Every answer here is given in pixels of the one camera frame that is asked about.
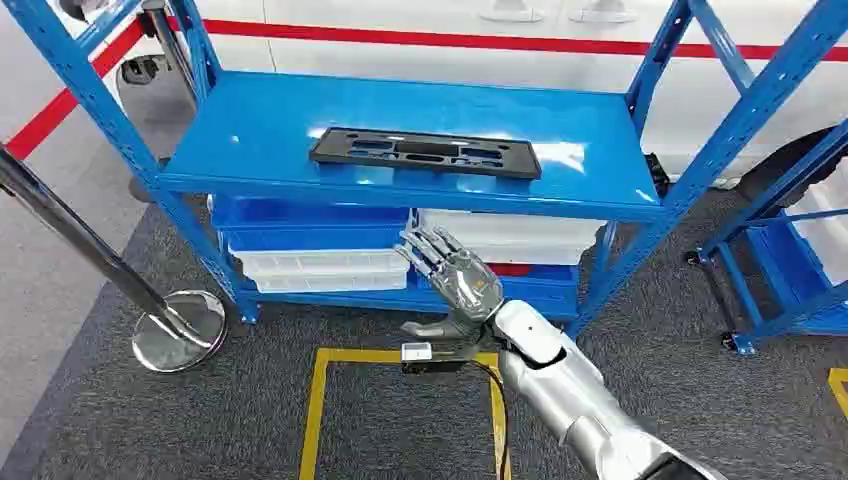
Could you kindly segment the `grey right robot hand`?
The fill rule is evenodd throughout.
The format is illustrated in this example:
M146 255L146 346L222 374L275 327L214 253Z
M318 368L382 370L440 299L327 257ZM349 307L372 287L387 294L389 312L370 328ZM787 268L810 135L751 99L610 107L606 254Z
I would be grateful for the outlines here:
M449 307L438 322L406 322L401 330L418 339L463 339L481 332L504 303L503 286L479 256L441 227L403 231L394 250L403 256Z

